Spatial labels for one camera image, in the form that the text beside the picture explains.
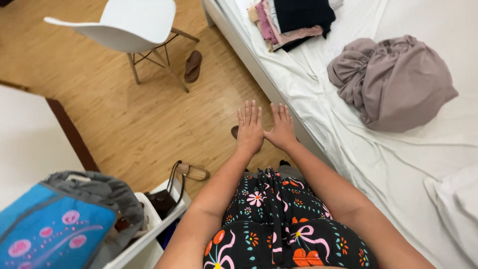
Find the pink folded clothing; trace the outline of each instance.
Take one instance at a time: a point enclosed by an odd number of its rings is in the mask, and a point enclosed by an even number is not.
[[[269,12],[269,5],[267,4],[267,1],[261,1],[261,3],[259,3],[257,5],[261,5],[263,7],[263,11],[265,13],[267,22],[269,23],[269,26],[272,28],[272,34],[275,37],[275,39],[277,39],[277,43],[279,45],[284,45],[288,42],[291,42],[291,41],[294,41],[294,40],[297,40],[297,39],[301,39],[301,38],[304,38],[306,36],[320,35],[324,31],[322,29],[322,27],[320,27],[319,25],[316,25],[312,28],[302,28],[302,29],[297,29],[297,30],[294,30],[294,31],[290,31],[290,32],[287,32],[287,33],[280,34],[277,31],[277,28],[275,27],[275,25],[272,23],[272,18],[271,18],[270,12]]]
[[[261,33],[264,40],[269,40],[272,45],[277,44],[277,39],[271,27],[270,21],[267,20],[267,15],[264,11],[262,2],[256,5],[257,16],[259,17],[259,25],[261,26]]]

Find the black floral fabric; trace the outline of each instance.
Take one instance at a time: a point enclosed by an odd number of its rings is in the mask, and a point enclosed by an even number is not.
[[[204,269],[379,268],[361,238],[334,221],[304,181],[272,168],[240,181],[222,224],[206,247]]]

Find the gray fabric bundle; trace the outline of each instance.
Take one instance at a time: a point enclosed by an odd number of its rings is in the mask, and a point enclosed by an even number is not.
[[[370,129],[405,132],[432,120],[458,96],[446,63],[415,37],[360,38],[327,67],[339,96]]]

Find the bag strap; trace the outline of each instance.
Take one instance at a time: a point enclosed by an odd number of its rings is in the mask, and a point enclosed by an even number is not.
[[[171,174],[169,175],[169,181],[168,181],[168,185],[166,187],[166,189],[168,190],[168,193],[171,195],[171,190],[173,189],[173,182],[174,182],[174,176],[176,174],[176,168],[178,167],[178,165],[180,163],[183,163],[181,160],[177,161],[174,165],[173,165],[173,169],[171,170]],[[181,192],[179,193],[179,199],[178,201],[176,202],[176,204],[174,206],[172,206],[168,213],[166,215],[169,215],[169,213],[171,213],[175,208],[176,206],[179,204],[179,202],[181,201],[181,199],[183,198],[183,194],[184,194],[184,187],[185,187],[185,183],[186,183],[186,178],[183,174],[181,174],[181,177],[182,177],[182,184],[181,184]]]

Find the bed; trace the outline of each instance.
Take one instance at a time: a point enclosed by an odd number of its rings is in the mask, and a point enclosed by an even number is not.
[[[298,139],[366,194],[437,268],[476,268],[456,246],[424,187],[478,162],[476,1],[345,0],[324,40],[267,52],[246,8],[253,0],[202,0],[209,26],[227,38],[264,93],[288,104]],[[403,134],[364,128],[337,95],[326,65],[359,37],[411,34],[445,60],[460,96],[425,126]]]

